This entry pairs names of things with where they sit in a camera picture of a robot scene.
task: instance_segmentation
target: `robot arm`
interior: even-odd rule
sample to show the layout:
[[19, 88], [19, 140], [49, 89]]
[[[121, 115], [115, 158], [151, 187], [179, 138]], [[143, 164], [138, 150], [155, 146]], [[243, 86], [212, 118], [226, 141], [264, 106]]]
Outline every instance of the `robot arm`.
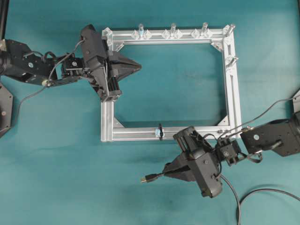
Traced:
[[223, 161], [229, 166], [244, 159], [260, 163], [265, 150], [273, 150], [283, 157], [300, 153], [300, 112], [293, 114], [289, 120], [275, 120], [258, 127], [242, 129], [241, 132], [248, 155], [242, 153], [237, 141], [230, 137], [218, 139], [215, 147], [212, 147], [194, 127], [180, 131], [173, 137], [182, 153], [166, 164], [161, 173], [145, 176], [142, 182], [151, 182], [163, 175], [196, 181], [202, 196], [213, 198], [222, 191], [219, 177]]
[[50, 72], [62, 57], [36, 56], [26, 44], [14, 40], [0, 42], [0, 75], [24, 83], [55, 87], [85, 78], [98, 93], [101, 101], [116, 100], [121, 94], [118, 81], [141, 69], [141, 65], [108, 50], [106, 38], [92, 25], [81, 31], [83, 58], [74, 54], [62, 62], [62, 78]]

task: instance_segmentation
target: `screw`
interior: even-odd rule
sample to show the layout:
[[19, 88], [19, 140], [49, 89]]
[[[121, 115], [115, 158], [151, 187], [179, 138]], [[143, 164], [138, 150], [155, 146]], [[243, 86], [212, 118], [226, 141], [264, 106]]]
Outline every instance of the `screw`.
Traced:
[[254, 138], [255, 140], [259, 140], [259, 135], [254, 135], [253, 138]]
[[229, 156], [229, 152], [228, 152], [228, 151], [225, 151], [225, 152], [223, 152], [223, 155], [224, 155], [225, 157], [228, 157], [228, 156]]
[[225, 34], [225, 37], [228, 37], [229, 35], [231, 35], [231, 33], [233, 32], [234, 28], [235, 28], [235, 24], [230, 24], [230, 27], [229, 27], [227, 33]]

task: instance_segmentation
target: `metal rod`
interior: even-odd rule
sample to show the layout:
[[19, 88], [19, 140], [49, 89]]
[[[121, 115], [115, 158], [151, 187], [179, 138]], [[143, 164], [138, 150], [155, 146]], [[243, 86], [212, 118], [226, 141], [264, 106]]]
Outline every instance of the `metal rod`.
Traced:
[[208, 23], [207, 22], [204, 22], [203, 25], [202, 25], [202, 29], [201, 29], [201, 36], [204, 35], [204, 33], [206, 32], [207, 30], [207, 27], [208, 27]]
[[6, 20], [8, 17], [8, 5], [9, 0], [1, 0], [0, 3], [0, 13], [1, 13], [1, 21], [0, 21], [0, 35], [1, 40], [5, 37], [5, 29], [6, 29]]

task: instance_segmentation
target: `aluminum bracket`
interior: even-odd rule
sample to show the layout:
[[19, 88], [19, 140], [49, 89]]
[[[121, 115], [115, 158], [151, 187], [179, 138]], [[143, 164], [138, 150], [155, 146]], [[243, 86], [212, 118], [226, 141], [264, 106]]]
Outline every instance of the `aluminum bracket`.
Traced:
[[[107, 37], [107, 45], [112, 51], [120, 51], [126, 45], [166, 45], [166, 44], [211, 44], [222, 54], [223, 74], [226, 94], [227, 115], [217, 126], [195, 127], [201, 135], [213, 134], [216, 138], [224, 132], [228, 134], [240, 130], [240, 94], [237, 75], [237, 60], [234, 47], [234, 24], [222, 29], [208, 29], [204, 23], [201, 28], [178, 29], [174, 23], [168, 29], [145, 30], [142, 24], [136, 30], [111, 30], [106, 28], [102, 35]], [[185, 127], [163, 127], [164, 140]], [[126, 128], [114, 117], [114, 102], [101, 103], [101, 141], [140, 141], [159, 140], [157, 127]]]

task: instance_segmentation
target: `metal bolt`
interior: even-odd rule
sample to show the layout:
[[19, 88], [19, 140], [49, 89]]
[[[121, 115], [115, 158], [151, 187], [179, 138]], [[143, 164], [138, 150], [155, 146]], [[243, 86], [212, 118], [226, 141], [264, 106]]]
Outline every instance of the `metal bolt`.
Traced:
[[228, 157], [228, 156], [229, 156], [229, 152], [228, 152], [228, 151], [225, 151], [225, 152], [223, 152], [223, 155], [224, 155], [225, 157]]
[[232, 66], [236, 63], [237, 60], [239, 60], [239, 58], [236, 57], [236, 56], [234, 56], [234, 57], [232, 58], [232, 60], [230, 61], [230, 63], [229, 63], [226, 67], [227, 67], [227, 68], [232, 67]]
[[142, 23], [139, 24], [139, 34], [140, 37], [144, 36], [144, 25]]
[[225, 34], [225, 37], [230, 36], [231, 33], [233, 32], [234, 28], [235, 28], [235, 24], [230, 24], [230, 27], [229, 27], [227, 33]]
[[253, 135], [253, 138], [254, 138], [255, 140], [259, 140], [259, 135]]
[[208, 27], [208, 23], [204, 22], [203, 25], [202, 25], [201, 33], [200, 33], [201, 36], [204, 35], [204, 33], [207, 30], [207, 27]]
[[43, 80], [42, 85], [43, 85], [43, 86], [46, 86], [47, 83], [48, 83], [48, 80]]

